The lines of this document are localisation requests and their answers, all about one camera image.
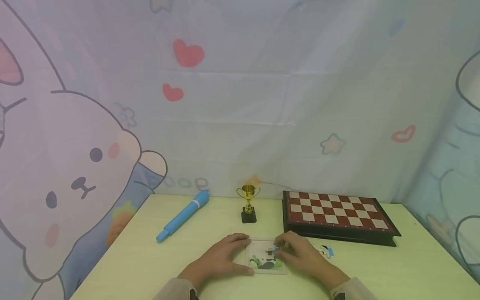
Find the red heart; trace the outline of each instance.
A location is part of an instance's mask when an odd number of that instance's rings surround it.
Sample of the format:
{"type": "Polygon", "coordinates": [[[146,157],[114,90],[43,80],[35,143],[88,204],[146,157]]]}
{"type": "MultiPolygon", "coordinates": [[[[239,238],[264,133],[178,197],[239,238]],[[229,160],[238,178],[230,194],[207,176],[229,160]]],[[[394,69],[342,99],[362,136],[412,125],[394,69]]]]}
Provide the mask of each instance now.
{"type": "Polygon", "coordinates": [[[204,49],[199,45],[187,46],[182,39],[173,42],[175,58],[182,67],[194,67],[204,60],[204,49]]]}
{"type": "Polygon", "coordinates": [[[22,69],[13,53],[0,38],[0,84],[19,85],[23,81],[22,69]]]}
{"type": "Polygon", "coordinates": [[[394,132],[390,138],[392,139],[392,141],[396,143],[409,142],[412,139],[413,135],[415,134],[416,129],[417,128],[415,127],[415,125],[410,125],[404,130],[399,130],[397,132],[394,132]]]}
{"type": "Polygon", "coordinates": [[[183,91],[181,88],[172,88],[169,84],[163,84],[163,94],[168,101],[175,102],[183,98],[183,91]]]}

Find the wrist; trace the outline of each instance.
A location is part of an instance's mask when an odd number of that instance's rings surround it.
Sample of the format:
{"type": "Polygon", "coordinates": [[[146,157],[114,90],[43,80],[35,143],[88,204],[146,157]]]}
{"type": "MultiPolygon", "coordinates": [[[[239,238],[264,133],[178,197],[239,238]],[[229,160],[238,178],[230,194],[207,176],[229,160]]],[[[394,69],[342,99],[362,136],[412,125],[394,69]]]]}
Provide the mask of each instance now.
{"type": "Polygon", "coordinates": [[[318,269],[318,272],[314,274],[314,277],[328,290],[333,290],[350,280],[350,277],[348,277],[347,274],[343,273],[342,270],[329,262],[326,262],[322,268],[318,269]]]}
{"type": "Polygon", "coordinates": [[[183,271],[177,276],[178,279],[186,279],[193,284],[197,291],[200,290],[203,282],[209,277],[208,271],[201,262],[193,261],[183,269],[183,271]]]}

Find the table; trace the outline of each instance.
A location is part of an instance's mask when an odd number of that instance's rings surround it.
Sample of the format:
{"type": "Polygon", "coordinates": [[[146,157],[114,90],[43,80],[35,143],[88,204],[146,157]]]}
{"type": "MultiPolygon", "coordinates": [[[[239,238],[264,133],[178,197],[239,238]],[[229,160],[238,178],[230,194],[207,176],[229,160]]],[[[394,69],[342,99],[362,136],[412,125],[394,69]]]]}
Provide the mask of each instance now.
{"type": "MultiPolygon", "coordinates": [[[[155,237],[192,196],[151,195],[72,300],[149,300],[219,239],[234,232],[275,237],[283,231],[282,201],[254,199],[257,223],[243,224],[244,200],[211,197],[210,202],[161,244],[155,237]]],[[[382,204],[402,237],[397,247],[309,239],[328,245],[332,263],[356,276],[382,300],[476,299],[480,286],[401,204],[382,204]]],[[[243,262],[244,251],[234,259],[243,262]]],[[[289,269],[287,275],[216,279],[200,294],[203,300],[329,299],[317,282],[289,269]]]]}

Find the chess board case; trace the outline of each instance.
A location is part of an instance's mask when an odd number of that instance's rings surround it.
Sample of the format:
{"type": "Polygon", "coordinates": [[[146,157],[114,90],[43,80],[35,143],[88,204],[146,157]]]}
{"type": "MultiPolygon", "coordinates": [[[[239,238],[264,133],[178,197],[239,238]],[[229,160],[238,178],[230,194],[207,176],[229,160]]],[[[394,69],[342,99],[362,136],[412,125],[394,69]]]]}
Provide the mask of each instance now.
{"type": "Polygon", "coordinates": [[[375,198],[306,192],[283,191],[283,229],[305,237],[391,247],[396,247],[393,237],[401,237],[375,198]]]}

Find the gold trophy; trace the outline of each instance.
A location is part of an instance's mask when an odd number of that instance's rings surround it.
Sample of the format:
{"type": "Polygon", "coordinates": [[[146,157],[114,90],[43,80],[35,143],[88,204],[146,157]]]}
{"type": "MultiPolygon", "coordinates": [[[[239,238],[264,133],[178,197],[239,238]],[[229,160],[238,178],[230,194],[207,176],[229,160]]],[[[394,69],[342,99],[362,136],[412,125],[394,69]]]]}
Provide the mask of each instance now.
{"type": "Polygon", "coordinates": [[[253,199],[258,193],[260,193],[260,187],[256,188],[258,192],[255,192],[255,187],[252,184],[245,184],[241,188],[237,189],[237,194],[243,199],[247,200],[247,205],[243,208],[241,213],[242,223],[256,223],[257,216],[255,215],[255,208],[250,204],[250,200],[253,199]]]}

